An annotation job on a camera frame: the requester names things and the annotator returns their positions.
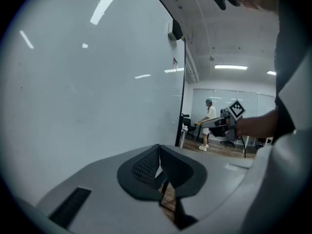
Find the ceiling pipe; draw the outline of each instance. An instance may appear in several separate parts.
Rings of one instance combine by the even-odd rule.
[[[191,64],[192,64],[192,68],[194,70],[194,75],[196,76],[196,79],[197,79],[197,82],[199,82],[199,75],[198,75],[198,71],[196,69],[196,65],[195,65],[195,62],[194,62],[194,59],[193,59],[193,56],[191,54],[191,51],[189,49],[189,46],[188,44],[186,43],[186,53],[191,61]]]
[[[192,77],[193,82],[196,83],[195,76],[194,76],[194,74],[193,74],[191,65],[190,65],[190,63],[189,63],[189,61],[188,61],[187,59],[186,59],[186,65],[185,65],[185,66],[186,66],[187,70],[189,71],[190,76]]]

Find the fluorescent light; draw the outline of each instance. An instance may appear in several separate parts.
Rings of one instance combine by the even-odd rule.
[[[151,75],[142,75],[142,76],[137,76],[137,77],[135,77],[135,79],[140,79],[140,78],[143,78],[143,77],[148,77],[148,76],[151,76]]]
[[[27,36],[25,35],[24,31],[20,30],[19,31],[21,36],[24,38],[25,42],[27,43],[28,47],[30,47],[31,49],[33,49],[33,45],[31,44],[31,42],[28,40]]]
[[[273,72],[273,71],[269,71],[267,72],[267,74],[276,76],[276,72]]]
[[[100,21],[100,19],[102,18],[102,16],[104,15],[105,10],[108,8],[108,6],[111,4],[112,1],[113,0],[101,0],[98,3],[98,5],[97,5],[92,17],[91,17],[90,23],[97,25],[98,22]]]
[[[165,70],[166,73],[171,73],[171,72],[177,72],[177,71],[183,71],[184,68],[175,68],[175,69],[167,69]]]
[[[229,68],[229,69],[247,69],[248,67],[244,66],[233,66],[233,65],[216,65],[215,68]]]

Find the whiteboard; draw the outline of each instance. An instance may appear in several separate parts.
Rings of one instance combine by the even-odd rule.
[[[184,42],[168,39],[171,16],[159,0],[112,0],[95,25],[100,1],[28,0],[2,41],[2,172],[33,205],[91,162],[175,144],[184,71],[165,70],[184,68]]]

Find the human arm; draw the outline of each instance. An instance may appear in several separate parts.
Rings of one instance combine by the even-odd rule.
[[[277,123],[278,107],[259,117],[242,118],[237,121],[237,136],[258,138],[272,137]]]
[[[209,117],[204,117],[203,119],[201,119],[201,120],[198,121],[198,122],[195,122],[194,124],[195,124],[195,125],[200,125],[201,123],[206,122],[206,121],[208,121],[208,120],[210,120]]]

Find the speaker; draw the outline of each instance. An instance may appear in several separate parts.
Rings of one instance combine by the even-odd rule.
[[[177,41],[182,38],[183,33],[177,20],[173,19],[173,21],[169,23],[168,36],[173,41]]]

